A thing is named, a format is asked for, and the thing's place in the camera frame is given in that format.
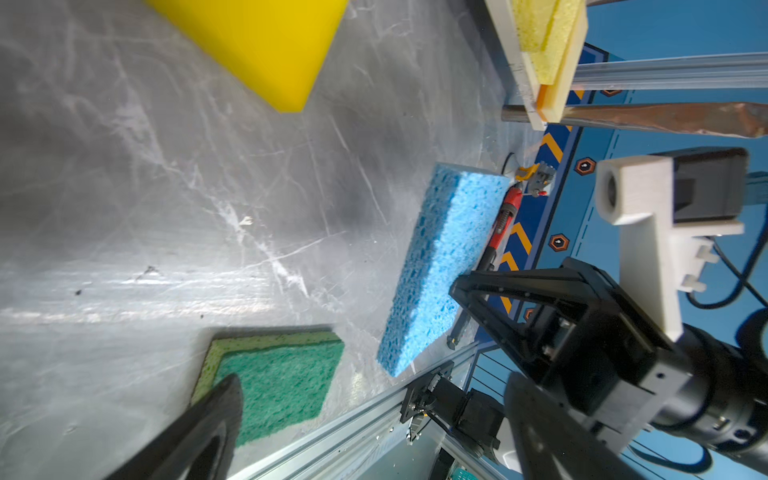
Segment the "green scouring pad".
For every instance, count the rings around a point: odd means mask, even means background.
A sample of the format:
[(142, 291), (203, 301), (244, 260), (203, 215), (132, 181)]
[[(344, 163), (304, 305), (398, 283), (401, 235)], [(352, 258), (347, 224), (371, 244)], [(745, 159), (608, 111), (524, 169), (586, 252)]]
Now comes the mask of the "green scouring pad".
[(259, 334), (211, 342), (191, 395), (197, 403), (225, 377), (238, 376), (241, 447), (321, 413), (345, 345), (331, 331)]

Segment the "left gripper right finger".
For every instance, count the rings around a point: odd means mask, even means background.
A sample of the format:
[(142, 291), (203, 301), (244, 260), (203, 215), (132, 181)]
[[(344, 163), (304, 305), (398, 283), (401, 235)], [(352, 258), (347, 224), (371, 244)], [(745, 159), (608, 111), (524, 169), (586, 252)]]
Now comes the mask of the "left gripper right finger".
[(513, 372), (505, 416), (525, 479), (640, 479), (530, 379)]

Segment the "yellow porous sponge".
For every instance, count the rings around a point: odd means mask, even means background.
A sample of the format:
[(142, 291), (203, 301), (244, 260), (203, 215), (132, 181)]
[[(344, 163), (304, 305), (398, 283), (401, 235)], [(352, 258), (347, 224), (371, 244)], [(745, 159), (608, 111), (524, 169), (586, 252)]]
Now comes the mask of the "yellow porous sponge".
[(577, 0), (512, 0), (518, 40), (533, 64), (538, 82), (553, 85), (578, 16)]

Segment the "small thick yellow sponge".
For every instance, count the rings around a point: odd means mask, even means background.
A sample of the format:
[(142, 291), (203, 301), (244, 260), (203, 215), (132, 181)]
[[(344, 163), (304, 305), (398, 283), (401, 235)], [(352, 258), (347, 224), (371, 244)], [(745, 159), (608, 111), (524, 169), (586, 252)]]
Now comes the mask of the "small thick yellow sponge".
[(302, 111), (345, 1), (151, 1), (198, 47), (281, 113)]

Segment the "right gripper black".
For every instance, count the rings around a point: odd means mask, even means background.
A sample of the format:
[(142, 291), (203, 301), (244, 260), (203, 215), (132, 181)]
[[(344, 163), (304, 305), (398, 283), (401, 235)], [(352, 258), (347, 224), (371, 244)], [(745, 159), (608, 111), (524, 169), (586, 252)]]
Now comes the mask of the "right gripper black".
[(767, 312), (733, 345), (687, 325), (669, 341), (605, 271), (567, 258), (557, 268), (472, 271), (451, 297), (527, 377), (624, 447), (646, 427), (767, 471)]

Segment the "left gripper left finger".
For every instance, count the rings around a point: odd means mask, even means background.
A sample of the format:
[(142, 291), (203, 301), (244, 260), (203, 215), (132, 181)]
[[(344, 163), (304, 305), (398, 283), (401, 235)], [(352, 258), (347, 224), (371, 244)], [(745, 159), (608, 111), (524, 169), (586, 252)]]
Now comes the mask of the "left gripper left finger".
[(226, 376), (110, 479), (225, 479), (243, 415), (236, 374)]

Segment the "white two-tier shelf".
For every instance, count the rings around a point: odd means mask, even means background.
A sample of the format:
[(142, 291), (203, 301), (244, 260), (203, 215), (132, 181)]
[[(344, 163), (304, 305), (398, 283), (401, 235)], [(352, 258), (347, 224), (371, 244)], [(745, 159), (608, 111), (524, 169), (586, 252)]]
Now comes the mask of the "white two-tier shelf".
[(764, 52), (579, 64), (584, 39), (577, 35), (564, 81), (542, 85), (519, 42), (514, 9), (507, 1), (486, 4), (522, 102), (505, 105), (504, 122), (550, 124), (732, 138), (767, 133), (767, 107), (753, 102), (569, 106), (571, 91), (754, 89), (767, 85)]

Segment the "blue sponge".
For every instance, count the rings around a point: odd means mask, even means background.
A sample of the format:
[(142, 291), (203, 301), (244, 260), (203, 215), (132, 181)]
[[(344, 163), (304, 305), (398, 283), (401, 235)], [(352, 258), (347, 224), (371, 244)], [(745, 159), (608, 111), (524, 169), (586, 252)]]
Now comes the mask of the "blue sponge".
[(438, 163), (416, 220), (377, 354), (402, 374), (454, 325), (450, 289), (479, 262), (511, 181), (487, 170)]

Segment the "round metal foot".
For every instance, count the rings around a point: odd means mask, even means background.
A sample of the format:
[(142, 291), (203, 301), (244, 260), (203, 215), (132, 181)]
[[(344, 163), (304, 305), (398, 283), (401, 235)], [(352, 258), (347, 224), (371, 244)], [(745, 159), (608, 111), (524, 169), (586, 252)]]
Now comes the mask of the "round metal foot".
[(514, 152), (510, 152), (502, 164), (501, 175), (512, 178), (516, 175), (518, 167), (519, 164), (517, 162), (516, 154)]

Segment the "red pipe wrench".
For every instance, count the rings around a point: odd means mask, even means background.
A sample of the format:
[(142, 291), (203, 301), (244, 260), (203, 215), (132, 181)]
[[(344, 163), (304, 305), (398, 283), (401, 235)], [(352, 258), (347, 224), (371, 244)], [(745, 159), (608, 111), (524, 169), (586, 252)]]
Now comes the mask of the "red pipe wrench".
[(513, 175), (513, 185), (508, 189), (494, 221), (487, 251), (498, 251), (502, 240), (511, 232), (523, 198), (547, 197), (554, 186), (556, 169), (547, 163), (520, 167)]

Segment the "cream yellow sponge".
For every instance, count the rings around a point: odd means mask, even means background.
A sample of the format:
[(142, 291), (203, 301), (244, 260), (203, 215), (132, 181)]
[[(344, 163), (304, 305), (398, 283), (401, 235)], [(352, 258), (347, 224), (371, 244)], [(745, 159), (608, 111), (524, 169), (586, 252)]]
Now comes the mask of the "cream yellow sponge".
[(586, 2), (557, 1), (550, 24), (546, 48), (534, 55), (534, 66), (541, 84), (537, 111), (543, 121), (559, 123), (587, 36)]

